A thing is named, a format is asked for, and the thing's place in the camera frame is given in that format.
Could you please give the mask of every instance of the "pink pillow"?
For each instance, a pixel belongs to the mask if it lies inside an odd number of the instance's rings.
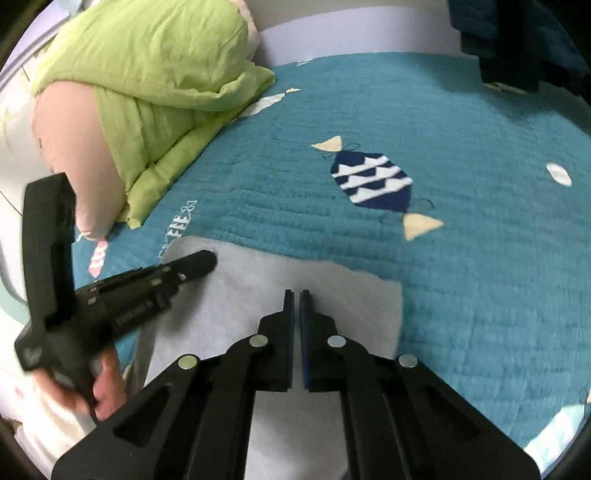
[[[82,235],[101,240],[126,203],[109,147],[103,137],[94,88],[55,82],[35,103],[33,136],[55,173],[65,172],[76,193],[76,225]]]

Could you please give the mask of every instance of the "hand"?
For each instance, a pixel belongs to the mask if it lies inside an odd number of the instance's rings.
[[[110,348],[100,355],[100,375],[93,387],[98,405],[95,408],[96,418],[106,420],[115,413],[127,400],[125,384],[119,373],[117,350]],[[65,408],[79,413],[89,413],[86,400],[77,392],[61,386],[44,369],[35,370],[33,376],[39,387],[51,398]]]

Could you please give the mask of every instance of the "teal bedspread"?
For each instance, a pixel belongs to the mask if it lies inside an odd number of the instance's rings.
[[[157,262],[181,233],[331,260],[401,282],[399,353],[421,358],[520,445],[583,402],[588,106],[551,86],[494,92],[477,62],[450,57],[359,54],[275,72],[266,95],[301,91],[223,130],[144,227],[116,228],[101,278]],[[330,175],[333,159],[310,147],[335,135],[400,166],[415,209],[445,225],[407,242],[399,213],[355,206]],[[572,187],[552,180],[548,162]],[[92,280],[93,247],[73,247],[78,285]],[[133,345],[120,345],[124,362]]]

